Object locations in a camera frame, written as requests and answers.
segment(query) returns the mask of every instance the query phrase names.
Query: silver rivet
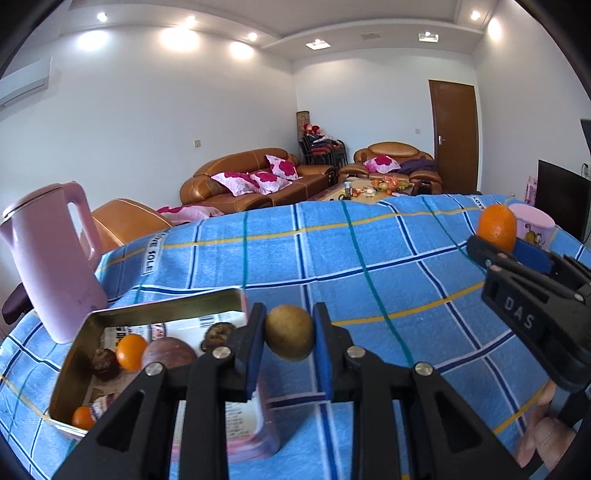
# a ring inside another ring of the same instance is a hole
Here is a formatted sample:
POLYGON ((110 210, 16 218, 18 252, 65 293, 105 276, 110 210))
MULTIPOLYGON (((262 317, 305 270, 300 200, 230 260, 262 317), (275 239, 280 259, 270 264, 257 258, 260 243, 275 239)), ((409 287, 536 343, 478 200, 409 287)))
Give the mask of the silver rivet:
POLYGON ((148 375, 149 377, 154 377, 156 375, 160 375, 162 373, 162 370, 164 370, 162 364, 159 364, 158 362, 153 362, 146 367, 146 375, 148 375))
POLYGON ((351 358, 361 358, 365 355, 365 349, 363 347, 353 345, 347 348, 347 355, 351 358))
POLYGON ((227 346, 219 346, 213 351, 213 356, 218 360, 228 358, 232 351, 227 346))
POLYGON ((414 366, 414 370, 416 373, 421 375, 422 377, 428 377, 433 373, 433 367, 428 364, 427 362, 419 362, 414 366))

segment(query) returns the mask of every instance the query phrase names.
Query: kettle handle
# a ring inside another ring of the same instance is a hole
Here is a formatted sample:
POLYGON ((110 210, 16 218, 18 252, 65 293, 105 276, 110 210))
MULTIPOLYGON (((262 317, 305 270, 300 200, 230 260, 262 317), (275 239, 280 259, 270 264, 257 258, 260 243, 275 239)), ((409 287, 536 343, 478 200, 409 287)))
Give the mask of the kettle handle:
POLYGON ((92 271, 94 271, 99 266, 100 259, 103 256, 102 243, 100 241, 99 231, 96 229, 95 221, 92 218, 90 207, 88 206, 88 200, 86 200, 86 193, 84 193, 82 186, 75 181, 64 183, 61 188, 66 197, 66 202, 73 203, 78 209, 78 215, 80 215, 80 220, 82 221, 82 229, 90 246, 88 263, 92 271))

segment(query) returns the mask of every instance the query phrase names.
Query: door frame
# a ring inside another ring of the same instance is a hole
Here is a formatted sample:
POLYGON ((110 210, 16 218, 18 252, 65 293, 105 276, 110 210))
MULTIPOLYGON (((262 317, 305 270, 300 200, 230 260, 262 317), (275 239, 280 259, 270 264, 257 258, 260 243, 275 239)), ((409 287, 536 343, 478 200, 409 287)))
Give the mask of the door frame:
POLYGON ((462 83, 462 82, 448 82, 447 80, 434 80, 429 79, 429 95, 431 100, 431 112, 433 115, 433 157, 435 161, 437 161, 437 151, 439 150, 439 135, 437 134, 437 114, 435 112, 435 104, 433 103, 433 85, 434 82, 437 83, 448 83, 450 85, 466 85, 468 87, 472 87, 474 89, 474 112, 475 112, 475 122, 476 122, 476 145, 478 146, 477 156, 476 156, 476 190, 478 189, 478 179, 480 176, 480 153, 481 153, 481 146, 480 146, 480 122, 478 121, 478 102, 476 101, 476 85, 470 85, 469 83, 462 83))

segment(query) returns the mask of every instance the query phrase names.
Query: air conditioner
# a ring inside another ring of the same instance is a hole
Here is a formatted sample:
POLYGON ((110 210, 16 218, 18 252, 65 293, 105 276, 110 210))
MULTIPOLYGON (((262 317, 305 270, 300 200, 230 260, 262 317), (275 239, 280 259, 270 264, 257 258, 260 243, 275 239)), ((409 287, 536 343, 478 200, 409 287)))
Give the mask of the air conditioner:
POLYGON ((0 80, 0 109, 49 85, 51 57, 31 63, 0 80))

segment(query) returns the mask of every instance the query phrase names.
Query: pink floral cloth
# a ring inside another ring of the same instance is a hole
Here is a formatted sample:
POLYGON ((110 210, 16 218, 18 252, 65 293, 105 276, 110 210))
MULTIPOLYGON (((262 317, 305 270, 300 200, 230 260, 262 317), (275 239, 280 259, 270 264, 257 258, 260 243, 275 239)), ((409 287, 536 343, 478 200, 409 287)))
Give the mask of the pink floral cloth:
POLYGON ((258 183, 259 192, 263 195, 279 192, 279 190, 291 185, 289 180, 282 179, 274 173, 269 173, 267 171, 256 171, 251 173, 251 178, 258 183))
POLYGON ((166 206, 159 209, 158 213, 175 225, 223 215, 217 208, 200 205, 166 206))
POLYGON ((267 160, 271 164, 271 171, 286 180, 297 180, 300 176, 297 174, 296 166, 289 160, 283 158, 274 157, 273 155, 265 155, 267 160))
POLYGON ((259 193, 258 183, 246 173, 225 171, 213 175, 212 178, 224 185, 235 197, 245 193, 259 193))
POLYGON ((363 163, 370 173, 388 173, 399 170, 400 165, 396 160, 387 155, 380 155, 363 163))

